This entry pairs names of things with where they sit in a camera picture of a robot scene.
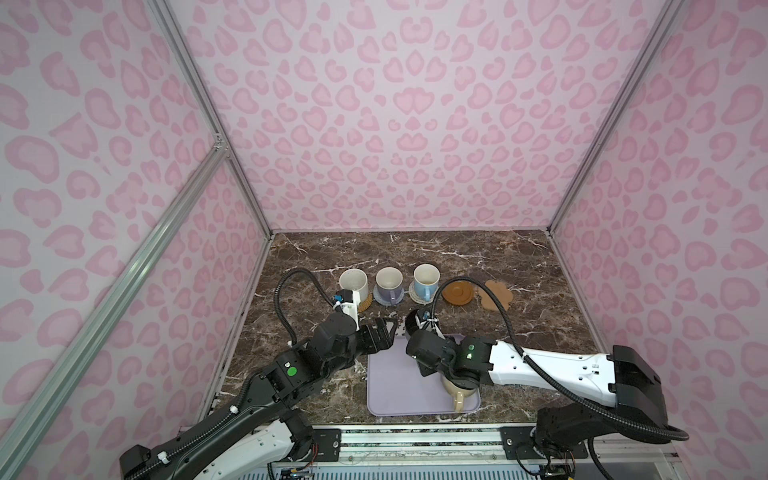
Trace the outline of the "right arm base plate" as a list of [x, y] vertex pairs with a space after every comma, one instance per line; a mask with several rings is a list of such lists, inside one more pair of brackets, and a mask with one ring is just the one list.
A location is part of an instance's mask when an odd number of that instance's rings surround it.
[[569, 450], [562, 449], [553, 443], [538, 444], [531, 432], [533, 426], [506, 426], [499, 429], [501, 444], [508, 460], [535, 460], [545, 462], [551, 460], [587, 459], [588, 451], [584, 443], [579, 443]]

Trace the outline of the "brown wooden round coaster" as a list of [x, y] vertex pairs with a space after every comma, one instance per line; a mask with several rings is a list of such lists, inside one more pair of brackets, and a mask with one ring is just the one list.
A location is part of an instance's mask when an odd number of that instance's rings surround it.
[[464, 306], [475, 298], [474, 285], [467, 281], [452, 282], [442, 290], [441, 295], [450, 305]]

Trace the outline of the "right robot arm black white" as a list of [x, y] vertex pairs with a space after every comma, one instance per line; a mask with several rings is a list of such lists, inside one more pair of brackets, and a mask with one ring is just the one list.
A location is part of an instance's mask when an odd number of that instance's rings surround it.
[[469, 393], [482, 385], [516, 385], [553, 390], [569, 399], [565, 406], [537, 414], [527, 444], [542, 458], [609, 434], [647, 444], [689, 438], [669, 424], [660, 377], [630, 347], [616, 346], [609, 354], [563, 354], [478, 337], [457, 341], [441, 332], [426, 309], [409, 313], [405, 328], [406, 353], [424, 377], [438, 374]]

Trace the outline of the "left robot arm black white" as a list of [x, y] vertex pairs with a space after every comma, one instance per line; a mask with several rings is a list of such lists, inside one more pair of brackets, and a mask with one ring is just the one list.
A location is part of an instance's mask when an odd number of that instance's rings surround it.
[[237, 395], [187, 431], [153, 448], [135, 445], [120, 459], [125, 479], [238, 477], [257, 463], [301, 460], [313, 428], [298, 409], [356, 359], [391, 348], [397, 326], [384, 319], [358, 324], [332, 312], [311, 337], [252, 373]]

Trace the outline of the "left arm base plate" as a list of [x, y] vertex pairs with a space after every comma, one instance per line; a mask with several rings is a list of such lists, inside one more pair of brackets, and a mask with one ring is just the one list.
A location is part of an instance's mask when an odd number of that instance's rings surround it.
[[294, 436], [286, 433], [269, 434], [267, 440], [257, 441], [257, 452], [266, 454], [267, 463], [336, 462], [341, 447], [340, 429], [314, 429]]

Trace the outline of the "orange woven rattan coaster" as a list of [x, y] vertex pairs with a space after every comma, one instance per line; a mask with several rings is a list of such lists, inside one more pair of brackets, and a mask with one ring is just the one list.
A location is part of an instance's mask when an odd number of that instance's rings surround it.
[[369, 293], [365, 299], [363, 299], [358, 305], [358, 312], [362, 313], [370, 308], [373, 303], [373, 294]]

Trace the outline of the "cork paw shaped coaster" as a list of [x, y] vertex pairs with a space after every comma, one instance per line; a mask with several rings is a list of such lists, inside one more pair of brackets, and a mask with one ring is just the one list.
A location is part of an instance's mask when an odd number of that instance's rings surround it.
[[[514, 294], [509, 290], [508, 286], [502, 281], [488, 280], [484, 283], [485, 287], [494, 294], [499, 300], [505, 311], [508, 311], [510, 304], [514, 300]], [[478, 290], [480, 305], [483, 309], [488, 311], [497, 311], [498, 308], [493, 299], [488, 295], [485, 290]]]

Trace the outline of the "beige yellow mug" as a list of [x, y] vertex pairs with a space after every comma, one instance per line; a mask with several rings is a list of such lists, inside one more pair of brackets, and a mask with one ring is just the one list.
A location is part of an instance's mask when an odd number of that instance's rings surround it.
[[466, 401], [472, 396], [474, 396], [478, 391], [477, 388], [467, 389], [467, 388], [460, 387], [456, 385], [454, 382], [452, 382], [451, 380], [449, 380], [444, 375], [441, 376], [441, 382], [442, 382], [443, 388], [451, 397], [454, 413], [463, 412]]

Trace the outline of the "white mug blue handle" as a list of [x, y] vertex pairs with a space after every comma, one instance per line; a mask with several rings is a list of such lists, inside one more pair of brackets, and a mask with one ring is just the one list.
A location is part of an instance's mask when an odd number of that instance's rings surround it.
[[425, 299], [429, 298], [429, 294], [426, 292], [428, 285], [438, 284], [440, 281], [440, 270], [432, 264], [420, 264], [413, 272], [413, 281], [417, 282], [417, 292]]

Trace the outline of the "white woven round coaster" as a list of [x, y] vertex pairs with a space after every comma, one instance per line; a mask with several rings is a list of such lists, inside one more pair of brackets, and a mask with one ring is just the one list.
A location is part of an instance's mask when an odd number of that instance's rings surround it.
[[429, 298], [425, 299], [425, 298], [422, 298], [417, 292], [417, 282], [412, 281], [408, 288], [408, 294], [411, 300], [414, 301], [415, 303], [419, 305], [428, 305], [434, 301], [434, 294], [436, 293], [438, 288], [439, 288], [438, 284], [428, 285], [426, 287], [426, 292], [429, 294]]

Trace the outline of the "grey blue round coaster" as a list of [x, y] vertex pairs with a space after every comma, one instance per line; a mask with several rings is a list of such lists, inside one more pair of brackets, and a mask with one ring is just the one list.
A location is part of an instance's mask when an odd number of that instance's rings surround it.
[[396, 307], [399, 305], [405, 296], [405, 291], [402, 287], [398, 287], [394, 290], [382, 289], [376, 286], [373, 290], [374, 300], [385, 307]]

